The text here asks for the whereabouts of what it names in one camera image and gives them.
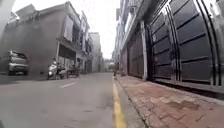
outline street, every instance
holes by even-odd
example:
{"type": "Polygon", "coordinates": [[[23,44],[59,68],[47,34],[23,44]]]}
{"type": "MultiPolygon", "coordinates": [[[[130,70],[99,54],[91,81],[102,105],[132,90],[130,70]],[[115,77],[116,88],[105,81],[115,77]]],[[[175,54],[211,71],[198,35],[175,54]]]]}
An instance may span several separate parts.
{"type": "MultiPolygon", "coordinates": [[[[0,77],[0,128],[115,126],[111,73],[52,81],[28,77],[22,80],[23,76],[0,77]]],[[[140,118],[124,95],[121,94],[121,102],[124,114],[129,114],[127,127],[142,127],[140,118]]]]}

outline metal gate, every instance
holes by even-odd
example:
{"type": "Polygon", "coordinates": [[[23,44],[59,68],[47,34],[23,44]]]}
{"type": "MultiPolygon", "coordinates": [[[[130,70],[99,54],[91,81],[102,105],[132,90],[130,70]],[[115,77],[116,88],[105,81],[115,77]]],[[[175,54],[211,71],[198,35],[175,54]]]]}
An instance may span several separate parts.
{"type": "Polygon", "coordinates": [[[169,0],[157,11],[149,27],[154,80],[221,85],[215,7],[215,0],[169,0]]]}
{"type": "Polygon", "coordinates": [[[128,72],[129,75],[142,77],[144,72],[143,47],[140,27],[130,39],[128,46],[128,72]]]}

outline sidewalk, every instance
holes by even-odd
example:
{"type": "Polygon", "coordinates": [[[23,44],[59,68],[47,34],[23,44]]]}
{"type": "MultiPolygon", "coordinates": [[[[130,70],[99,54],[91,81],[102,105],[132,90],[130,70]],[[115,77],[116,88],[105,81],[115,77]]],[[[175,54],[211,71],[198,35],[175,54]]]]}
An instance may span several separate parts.
{"type": "Polygon", "coordinates": [[[224,128],[224,101],[133,77],[118,77],[150,128],[224,128]]]}

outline parked car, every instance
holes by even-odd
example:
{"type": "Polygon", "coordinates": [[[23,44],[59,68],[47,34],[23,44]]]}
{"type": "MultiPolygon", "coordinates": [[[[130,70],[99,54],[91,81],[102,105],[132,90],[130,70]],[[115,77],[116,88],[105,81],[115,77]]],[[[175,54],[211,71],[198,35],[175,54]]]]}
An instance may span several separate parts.
{"type": "Polygon", "coordinates": [[[22,72],[28,75],[28,59],[23,53],[8,51],[0,57],[0,72],[13,75],[22,72]]]}

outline residential building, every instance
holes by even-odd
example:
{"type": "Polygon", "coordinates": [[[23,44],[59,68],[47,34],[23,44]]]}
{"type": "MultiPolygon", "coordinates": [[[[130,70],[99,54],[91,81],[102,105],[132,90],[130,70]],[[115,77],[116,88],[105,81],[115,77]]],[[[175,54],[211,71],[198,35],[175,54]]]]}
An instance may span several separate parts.
{"type": "Polygon", "coordinates": [[[93,40],[93,64],[92,71],[100,72],[103,70],[103,56],[100,45],[100,34],[98,32],[90,32],[89,36],[93,40]]]}
{"type": "Polygon", "coordinates": [[[222,92],[224,0],[129,0],[123,9],[125,2],[116,11],[113,57],[120,70],[144,80],[222,92]],[[131,18],[123,18],[126,11],[131,18]]]}
{"type": "Polygon", "coordinates": [[[81,25],[83,20],[70,2],[40,11],[25,7],[17,12],[21,17],[6,26],[0,55],[8,50],[26,54],[33,75],[46,73],[53,58],[65,67],[79,61],[86,72],[92,46],[86,34],[89,27],[81,25]]]}
{"type": "Polygon", "coordinates": [[[92,72],[92,39],[89,37],[89,29],[90,26],[88,24],[87,17],[85,13],[81,12],[81,34],[80,34],[80,41],[82,42],[81,45],[81,52],[77,53],[77,62],[81,62],[81,70],[82,73],[89,73],[92,72]]]}

